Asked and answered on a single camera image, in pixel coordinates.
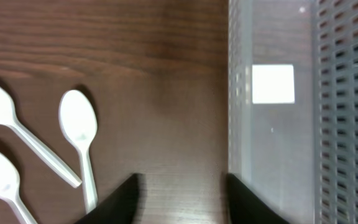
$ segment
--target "wood grain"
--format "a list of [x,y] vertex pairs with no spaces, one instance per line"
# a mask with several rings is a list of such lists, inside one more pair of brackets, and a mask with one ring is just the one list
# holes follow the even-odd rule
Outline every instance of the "wood grain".
[[[139,223],[225,223],[227,2],[0,0],[0,80],[19,119],[80,174],[58,123],[60,98],[85,86],[98,133],[99,200],[145,174]],[[0,151],[21,173],[39,223],[73,223],[82,189],[53,173],[11,130]],[[0,223],[17,223],[0,200]]]

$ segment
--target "utensil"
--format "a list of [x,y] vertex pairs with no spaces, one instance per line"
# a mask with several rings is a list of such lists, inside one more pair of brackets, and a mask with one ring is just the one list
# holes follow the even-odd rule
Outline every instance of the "utensil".
[[84,94],[78,90],[70,90],[63,95],[59,122],[63,135],[80,156],[85,209],[89,213],[98,202],[89,155],[98,124],[92,105]]
[[0,153],[0,199],[11,206],[21,223],[37,222],[23,204],[19,196],[20,177],[13,164]]
[[0,124],[11,128],[53,171],[74,188],[80,178],[52,150],[35,137],[16,117],[12,98],[0,87]]

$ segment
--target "white plastic spoon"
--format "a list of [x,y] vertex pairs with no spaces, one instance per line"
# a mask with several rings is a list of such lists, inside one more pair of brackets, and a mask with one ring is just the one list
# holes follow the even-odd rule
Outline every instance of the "white plastic spoon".
[[7,202],[21,223],[37,222],[19,196],[20,177],[13,164],[0,153],[0,199]]
[[59,122],[63,135],[80,155],[85,209],[89,213],[98,202],[89,149],[98,124],[91,103],[78,90],[66,92],[60,102]]
[[10,127],[52,170],[74,188],[80,178],[52,150],[35,137],[16,117],[12,98],[0,87],[0,124]]

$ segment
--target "blurry black object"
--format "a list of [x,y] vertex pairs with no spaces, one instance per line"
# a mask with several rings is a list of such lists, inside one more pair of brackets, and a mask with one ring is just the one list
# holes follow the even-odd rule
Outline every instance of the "blurry black object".
[[132,174],[108,198],[76,224],[131,224],[141,196],[141,174]]
[[288,224],[234,174],[226,176],[226,191],[232,224]]

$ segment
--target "brown wooden surface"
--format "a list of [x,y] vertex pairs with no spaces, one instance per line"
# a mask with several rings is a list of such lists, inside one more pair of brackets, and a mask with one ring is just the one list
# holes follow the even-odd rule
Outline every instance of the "brown wooden surface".
[[[227,2],[0,0],[0,79],[21,121],[80,175],[58,105],[87,87],[98,114],[91,160],[99,200],[145,174],[140,223],[225,223]],[[10,129],[0,151],[21,173],[39,223],[84,213],[71,188]],[[0,200],[0,223],[17,223]]]

